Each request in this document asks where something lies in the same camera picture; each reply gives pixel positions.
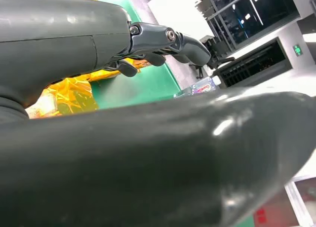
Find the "bolt head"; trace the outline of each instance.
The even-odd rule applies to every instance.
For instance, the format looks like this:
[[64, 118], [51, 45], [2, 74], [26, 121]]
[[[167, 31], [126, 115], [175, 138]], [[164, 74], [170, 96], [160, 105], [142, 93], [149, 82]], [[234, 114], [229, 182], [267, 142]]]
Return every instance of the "bolt head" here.
[[137, 35], [137, 34], [138, 34], [138, 33], [139, 33], [139, 29], [138, 29], [138, 27], [137, 27], [137, 26], [131, 26], [131, 27], [129, 28], [129, 32], [130, 32], [132, 35]]
[[168, 40], [173, 42], [175, 40], [175, 33], [173, 30], [168, 30], [166, 32]]

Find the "floor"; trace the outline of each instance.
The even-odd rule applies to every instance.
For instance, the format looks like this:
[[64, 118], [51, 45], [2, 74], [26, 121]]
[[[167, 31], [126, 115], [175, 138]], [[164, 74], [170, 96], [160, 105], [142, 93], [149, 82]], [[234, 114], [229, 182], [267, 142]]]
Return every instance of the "floor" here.
[[[138, 13], [143, 22], [157, 24], [156, 18], [147, 6], [150, 0], [130, 0], [135, 9]], [[172, 56], [166, 57], [166, 63], [171, 69], [172, 74], [177, 80], [181, 89], [187, 88], [194, 84], [197, 81], [197, 73], [194, 69], [191, 69], [188, 64], [181, 64]]]

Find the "green surface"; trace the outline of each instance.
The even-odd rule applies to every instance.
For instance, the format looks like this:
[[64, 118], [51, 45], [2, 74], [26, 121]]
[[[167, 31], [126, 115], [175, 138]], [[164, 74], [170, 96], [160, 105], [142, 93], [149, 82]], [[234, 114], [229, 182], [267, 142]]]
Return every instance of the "green surface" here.
[[[129, 0], [101, 0], [123, 7], [133, 22], [141, 21]], [[170, 69], [149, 66], [135, 77], [119, 75], [91, 83], [92, 93], [101, 109], [121, 107], [172, 98], [180, 91]]]
[[255, 227], [255, 223], [253, 222], [253, 218], [251, 216], [243, 222], [241, 222], [239, 225], [234, 227]]

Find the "robotic arm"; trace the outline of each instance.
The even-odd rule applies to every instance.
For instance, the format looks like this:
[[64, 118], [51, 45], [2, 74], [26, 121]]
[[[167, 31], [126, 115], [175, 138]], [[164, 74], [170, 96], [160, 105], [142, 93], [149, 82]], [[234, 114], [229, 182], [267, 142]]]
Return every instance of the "robotic arm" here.
[[24, 108], [65, 77], [134, 75], [125, 57], [204, 65], [210, 55], [171, 28], [131, 24], [109, 3], [0, 7], [2, 226], [230, 227], [315, 148], [313, 99], [259, 88], [29, 120]]
[[133, 76], [122, 62], [145, 58], [162, 65], [162, 55], [204, 65], [210, 54], [200, 42], [171, 28], [131, 24], [122, 8], [94, 0], [1, 0], [0, 96], [24, 108], [42, 91], [66, 77], [103, 68]]

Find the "exit sign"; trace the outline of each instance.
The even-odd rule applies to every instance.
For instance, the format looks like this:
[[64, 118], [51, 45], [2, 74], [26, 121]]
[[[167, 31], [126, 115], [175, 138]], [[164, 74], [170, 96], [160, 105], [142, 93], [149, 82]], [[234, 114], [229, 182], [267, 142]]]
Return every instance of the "exit sign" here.
[[302, 51], [301, 47], [299, 47], [299, 44], [294, 45], [293, 48], [294, 49], [294, 52], [296, 54], [297, 57], [303, 54], [303, 52]]

